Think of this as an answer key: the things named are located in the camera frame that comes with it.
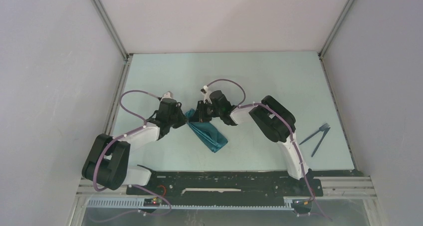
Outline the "teal satin napkin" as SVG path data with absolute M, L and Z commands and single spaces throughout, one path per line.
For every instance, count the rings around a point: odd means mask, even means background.
M 213 153 L 228 143 L 228 139 L 210 122 L 188 122 L 188 126 Z

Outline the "blue plastic fork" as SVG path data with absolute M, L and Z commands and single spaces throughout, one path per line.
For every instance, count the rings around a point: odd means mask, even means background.
M 299 144 L 303 144 L 306 141 L 310 140 L 312 137 L 314 137 L 316 134 L 320 133 L 320 132 L 325 132 L 328 128 L 330 128 L 330 125 L 328 123 L 324 123 L 322 126 L 319 127 L 319 129 L 317 131 L 315 131 L 314 133 L 312 133 L 311 135 L 309 135 L 308 137 L 306 137 L 302 142 L 300 142 Z

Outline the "blue plastic knife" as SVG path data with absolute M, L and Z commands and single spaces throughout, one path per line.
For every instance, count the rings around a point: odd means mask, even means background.
M 321 146 L 321 144 L 322 144 L 322 142 L 323 142 L 324 138 L 326 137 L 326 135 L 328 134 L 328 132 L 330 131 L 330 129 L 331 129 L 331 128 L 330 128 L 330 127 L 328 127 L 327 129 L 325 129 L 325 130 L 323 131 L 323 135 L 322 135 L 321 139 L 319 140 L 318 144 L 316 145 L 315 149 L 313 150 L 313 152 L 312 152 L 312 154 L 311 154 L 311 157 L 312 157 L 312 158 L 313 158 L 313 157 L 315 156 L 315 154 L 317 153 L 317 151 L 318 151 L 319 147 Z

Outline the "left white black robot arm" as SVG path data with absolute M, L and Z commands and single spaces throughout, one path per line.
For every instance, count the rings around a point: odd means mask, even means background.
M 171 128 L 186 123 L 181 103 L 172 98 L 163 98 L 159 109 L 147 119 L 146 124 L 118 137 L 98 135 L 82 168 L 82 176 L 93 182 L 97 191 L 102 188 L 116 190 L 122 185 L 138 185 L 145 194 L 157 190 L 158 181 L 152 172 L 142 166 L 129 166 L 129 156 L 135 150 L 158 141 Z

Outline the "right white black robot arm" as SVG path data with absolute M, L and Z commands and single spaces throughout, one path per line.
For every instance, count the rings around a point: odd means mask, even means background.
M 219 118 L 230 126 L 254 122 L 268 140 L 281 145 L 288 175 L 293 178 L 290 181 L 291 191 L 303 195 L 310 189 L 310 182 L 306 178 L 309 167 L 296 139 L 296 119 L 274 97 L 267 95 L 259 102 L 239 106 L 232 105 L 217 90 L 209 94 L 208 99 L 198 101 L 197 108 L 187 114 L 190 123 L 199 126 L 205 126 L 213 118 Z

